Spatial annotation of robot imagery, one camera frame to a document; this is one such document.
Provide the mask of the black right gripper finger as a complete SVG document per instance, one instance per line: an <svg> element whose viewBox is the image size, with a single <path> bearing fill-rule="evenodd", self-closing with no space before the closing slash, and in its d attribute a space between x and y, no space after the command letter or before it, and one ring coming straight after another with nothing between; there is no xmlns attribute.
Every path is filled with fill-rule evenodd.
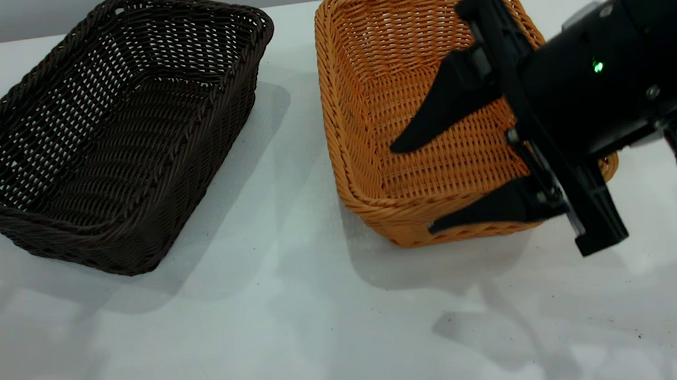
<svg viewBox="0 0 677 380"><path fill-rule="evenodd" d="M456 123L502 96L489 57L481 46L454 49L444 57L417 114L391 144L406 154L441 136Z"/></svg>
<svg viewBox="0 0 677 380"><path fill-rule="evenodd" d="M429 233L485 223L536 223L568 212L562 193L547 179L525 176L508 181L474 203L436 219Z"/></svg>

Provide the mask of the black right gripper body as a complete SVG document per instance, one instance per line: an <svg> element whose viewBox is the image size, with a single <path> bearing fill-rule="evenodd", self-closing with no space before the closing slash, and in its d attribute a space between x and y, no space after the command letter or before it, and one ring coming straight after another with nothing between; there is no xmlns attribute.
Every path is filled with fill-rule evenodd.
<svg viewBox="0 0 677 380"><path fill-rule="evenodd" d="M677 131L677 0L607 0L534 48L504 0L456 6L568 202L583 256L628 237L598 161Z"/></svg>

